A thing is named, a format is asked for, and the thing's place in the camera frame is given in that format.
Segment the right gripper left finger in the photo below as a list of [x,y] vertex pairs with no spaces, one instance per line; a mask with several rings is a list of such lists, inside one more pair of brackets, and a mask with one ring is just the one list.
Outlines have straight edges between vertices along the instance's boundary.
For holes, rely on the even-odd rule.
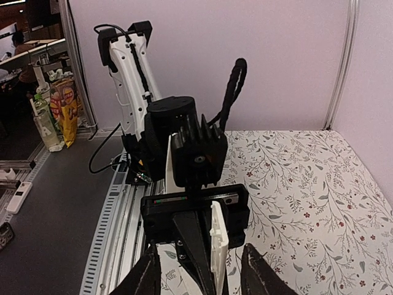
[[161,264],[157,246],[151,241],[139,261],[110,295],[160,295]]

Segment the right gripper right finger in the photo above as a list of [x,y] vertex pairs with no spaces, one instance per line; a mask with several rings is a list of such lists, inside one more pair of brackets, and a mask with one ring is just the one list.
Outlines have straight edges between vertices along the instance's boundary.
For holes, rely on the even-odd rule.
[[241,256],[241,294],[296,295],[296,292],[278,277],[263,255],[247,243]]

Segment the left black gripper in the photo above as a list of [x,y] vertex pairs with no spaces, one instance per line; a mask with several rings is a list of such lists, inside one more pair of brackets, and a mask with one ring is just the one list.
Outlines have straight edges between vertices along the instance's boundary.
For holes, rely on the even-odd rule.
[[210,269],[212,225],[211,205],[218,202],[224,216],[229,248],[244,244],[249,222],[249,193],[244,185],[152,195],[141,200],[146,238],[156,243],[181,242],[178,260],[202,294],[214,294]]

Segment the white remote battery cover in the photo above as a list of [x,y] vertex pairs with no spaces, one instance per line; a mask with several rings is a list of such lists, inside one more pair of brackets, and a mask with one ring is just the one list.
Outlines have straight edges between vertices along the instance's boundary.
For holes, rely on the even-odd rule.
[[210,268],[214,276],[216,294],[221,295],[225,281],[225,261],[227,257],[229,238],[224,221],[221,204],[212,201],[211,204],[211,263]]

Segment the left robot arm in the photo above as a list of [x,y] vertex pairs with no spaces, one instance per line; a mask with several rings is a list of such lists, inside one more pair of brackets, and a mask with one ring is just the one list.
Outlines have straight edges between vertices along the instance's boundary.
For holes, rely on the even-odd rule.
[[122,107],[119,128],[128,166],[144,182],[165,182],[163,194],[141,199],[148,247],[114,294],[160,294],[157,246],[170,243],[201,293],[227,294],[227,252],[244,243],[248,193],[242,184],[219,183],[228,151],[225,127],[244,85],[246,60],[235,61],[222,108],[206,120],[191,96],[160,95],[146,55],[150,22],[94,30]]

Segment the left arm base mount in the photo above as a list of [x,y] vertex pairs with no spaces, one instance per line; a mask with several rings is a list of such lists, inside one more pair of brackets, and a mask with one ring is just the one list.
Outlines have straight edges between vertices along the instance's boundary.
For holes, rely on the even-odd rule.
[[110,164],[99,168],[98,170],[94,170],[92,168],[93,160],[101,150],[101,148],[110,140],[110,138],[114,135],[114,133],[121,127],[121,124],[118,123],[117,126],[113,129],[113,131],[110,132],[110,134],[103,140],[103,142],[98,146],[96,151],[92,154],[90,157],[90,160],[88,162],[88,170],[91,174],[98,174],[103,172],[104,170],[108,168],[115,168],[117,165],[120,165],[122,163],[126,163],[126,166],[129,168],[129,170],[135,174],[135,178],[139,178],[145,183],[152,183],[152,180],[148,177],[147,172],[145,169],[143,169],[142,165],[139,163],[138,160],[136,160],[136,157],[132,156],[129,152],[126,153],[126,160],[119,160],[119,161],[112,161]]

